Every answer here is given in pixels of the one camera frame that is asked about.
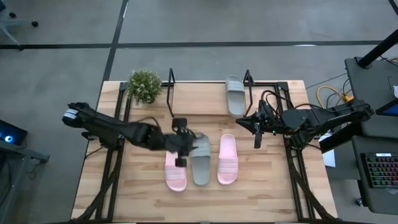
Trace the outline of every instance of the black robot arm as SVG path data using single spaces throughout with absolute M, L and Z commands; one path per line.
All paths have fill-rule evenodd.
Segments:
M 176 166 L 186 167 L 184 157 L 194 150 L 196 135 L 187 128 L 186 118 L 173 119 L 175 133 L 164 134 L 159 125 L 140 121 L 125 123 L 90 108 L 88 103 L 70 103 L 62 121 L 73 128 L 84 128 L 90 136 L 96 136 L 105 147 L 115 147 L 122 138 L 131 144 L 151 151 L 166 150 L 178 153 Z
M 260 100 L 258 112 L 239 118 L 236 122 L 256 135 L 256 149 L 260 148 L 264 133 L 290 136 L 292 146 L 303 149 L 315 136 L 346 122 L 366 121 L 374 113 L 368 104 L 357 99 L 328 109 L 317 106 L 307 110 L 296 108 L 277 114 L 271 105 Z

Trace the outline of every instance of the gray floor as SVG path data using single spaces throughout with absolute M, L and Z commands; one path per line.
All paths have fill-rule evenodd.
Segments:
M 110 44 L 122 0 L 5 2 L 20 18 L 40 23 L 36 29 L 11 29 L 23 44 Z M 381 40 L 397 22 L 387 0 L 130 0 L 119 42 Z M 0 44 L 11 42 L 0 34 Z M 178 80 L 223 80 L 250 68 L 257 80 L 304 80 L 310 102 L 317 103 L 319 86 L 343 86 L 346 75 L 334 77 L 345 73 L 344 59 L 373 47 L 118 49 L 109 79 L 125 80 L 132 70 L 148 68 L 165 80 L 172 67 Z M 37 178 L 26 179 L 16 223 L 70 217 L 87 142 L 61 118 L 67 103 L 96 105 L 108 54 L 109 49 L 0 50 L 0 103 L 10 105 L 2 107 L 0 119 L 28 130 L 31 149 L 51 154 Z M 397 47 L 385 54 L 393 55 Z M 322 91 L 323 102 L 329 94 Z M 330 182 L 340 218 L 396 223 L 396 217 L 353 204 L 359 196 L 354 180 L 331 176 Z

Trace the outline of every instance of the slide sandal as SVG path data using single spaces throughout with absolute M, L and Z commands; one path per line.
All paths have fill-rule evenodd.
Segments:
M 226 102 L 228 113 L 233 118 L 244 115 L 244 85 L 242 80 L 235 75 L 226 77 Z
M 220 184 L 230 184 L 238 176 L 238 154 L 236 153 L 235 137 L 224 134 L 220 140 L 217 179 Z
M 177 157 L 177 153 L 166 152 L 164 172 L 167 186 L 176 192 L 181 192 L 187 188 L 187 173 L 184 167 L 175 166 Z
M 206 185 L 210 181 L 210 141 L 206 135 L 197 139 L 191 152 L 193 181 L 197 185 Z

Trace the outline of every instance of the potted plant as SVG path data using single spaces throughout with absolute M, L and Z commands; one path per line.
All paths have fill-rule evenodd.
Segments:
M 155 72 L 149 70 L 132 71 L 127 82 L 128 98 L 136 103 L 153 103 L 162 90 L 162 81 Z

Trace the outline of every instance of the keyboard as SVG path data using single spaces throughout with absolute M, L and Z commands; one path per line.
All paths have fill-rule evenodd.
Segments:
M 398 188 L 398 153 L 364 153 L 362 158 L 371 188 Z

